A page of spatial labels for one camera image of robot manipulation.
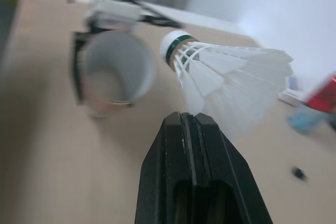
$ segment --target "shuttlecock feather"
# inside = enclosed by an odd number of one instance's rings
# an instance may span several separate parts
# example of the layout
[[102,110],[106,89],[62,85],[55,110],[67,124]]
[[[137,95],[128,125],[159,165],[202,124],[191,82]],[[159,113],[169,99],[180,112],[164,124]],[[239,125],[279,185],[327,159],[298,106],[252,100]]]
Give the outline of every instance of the shuttlecock feather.
[[292,74],[284,51],[212,45],[184,31],[163,39],[161,55],[177,74],[189,113],[213,117],[231,140],[275,104]]

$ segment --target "shuttlecock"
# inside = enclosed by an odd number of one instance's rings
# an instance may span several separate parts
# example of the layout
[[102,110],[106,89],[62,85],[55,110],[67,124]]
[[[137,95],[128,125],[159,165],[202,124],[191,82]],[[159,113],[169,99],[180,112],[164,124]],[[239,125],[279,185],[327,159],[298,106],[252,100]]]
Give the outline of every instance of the shuttlecock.
[[284,51],[202,43],[181,30],[163,38],[160,54],[177,74],[189,113],[213,117],[230,140],[262,118],[292,74]]

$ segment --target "red object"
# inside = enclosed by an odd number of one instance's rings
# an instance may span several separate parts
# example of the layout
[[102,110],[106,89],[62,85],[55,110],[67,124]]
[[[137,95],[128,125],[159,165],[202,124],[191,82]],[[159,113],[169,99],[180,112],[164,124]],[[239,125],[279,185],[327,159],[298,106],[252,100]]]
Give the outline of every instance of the red object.
[[332,112],[336,107],[336,76],[331,77],[318,89],[306,105],[319,111]]

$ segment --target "green band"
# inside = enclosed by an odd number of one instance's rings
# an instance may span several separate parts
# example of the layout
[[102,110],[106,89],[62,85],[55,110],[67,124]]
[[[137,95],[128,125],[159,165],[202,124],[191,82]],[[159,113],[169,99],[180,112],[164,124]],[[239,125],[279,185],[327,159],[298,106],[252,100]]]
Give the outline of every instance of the green band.
[[167,53],[166,53],[166,62],[169,64],[170,62],[170,58],[172,56],[172,53],[174,51],[174,49],[183,41],[185,41],[186,39],[195,39],[193,36],[191,35],[182,35],[177,37],[168,47]]

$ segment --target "table surface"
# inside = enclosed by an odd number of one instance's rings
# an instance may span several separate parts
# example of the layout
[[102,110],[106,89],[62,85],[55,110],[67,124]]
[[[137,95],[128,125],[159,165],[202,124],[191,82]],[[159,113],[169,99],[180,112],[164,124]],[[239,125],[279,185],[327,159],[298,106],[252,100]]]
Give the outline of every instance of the table surface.
[[[2,223],[134,223],[142,161],[162,120],[185,111],[175,74],[159,57],[171,31],[141,24],[158,77],[133,108],[93,120],[70,81],[71,32],[83,31],[85,4],[21,0],[0,79]],[[257,46],[253,39],[187,25],[201,41]],[[336,133],[327,124],[303,136],[278,102],[233,142],[247,160],[274,223],[334,223]],[[290,170],[300,167],[306,182]]]

